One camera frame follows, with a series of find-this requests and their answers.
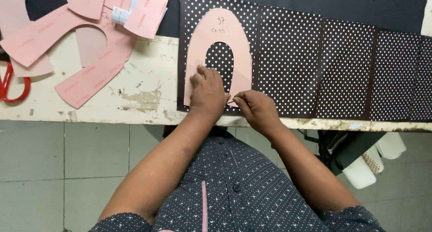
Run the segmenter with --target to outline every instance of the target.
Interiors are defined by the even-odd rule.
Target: table
[[[432,36],[432,0],[428,0],[422,34]],[[54,86],[80,68],[75,32],[67,33],[48,52],[54,72],[32,78],[30,95],[21,103],[0,103],[0,119],[176,125],[186,113],[176,110],[178,38],[138,37],[124,68],[78,110],[64,102]],[[6,63],[0,62],[4,76]],[[24,88],[13,78],[9,98]],[[291,129],[360,131],[432,131],[432,123],[394,123],[338,119],[281,118]],[[249,127],[242,117],[222,116],[217,125]]]

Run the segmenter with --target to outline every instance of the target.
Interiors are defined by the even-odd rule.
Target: shirt button
[[[235,192],[238,192],[238,191],[240,191],[240,186],[239,186],[239,185],[235,185],[235,186],[232,187],[232,189],[233,189]]]

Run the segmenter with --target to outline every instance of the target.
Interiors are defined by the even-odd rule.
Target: dark printed shirt
[[[91,232],[384,231],[362,206],[318,217],[266,156],[227,132],[212,133],[189,164],[154,225],[133,213],[97,223]]]

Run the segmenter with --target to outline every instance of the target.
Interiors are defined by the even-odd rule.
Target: needle
[[[238,98],[238,97],[237,97],[237,98]],[[246,97],[244,97],[244,98],[242,98],[242,99],[244,99],[244,100],[245,100],[245,99],[246,99]],[[232,101],[232,102],[234,102],[234,101]],[[232,102],[228,102],[227,104],[231,104]]]

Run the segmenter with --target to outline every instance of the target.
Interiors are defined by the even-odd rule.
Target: red scissors
[[[23,101],[29,95],[30,84],[32,83],[30,78],[24,77],[23,78],[24,79],[23,94],[16,99],[13,99],[13,100],[8,99],[7,98],[7,91],[9,89],[9,83],[10,83],[10,80],[12,79],[12,73],[13,72],[14,72],[14,68],[12,67],[12,63],[8,62],[6,75],[4,76],[4,82],[1,80],[1,77],[0,77],[0,100],[3,100],[3,101],[8,102],[8,103],[15,103],[15,102]]]

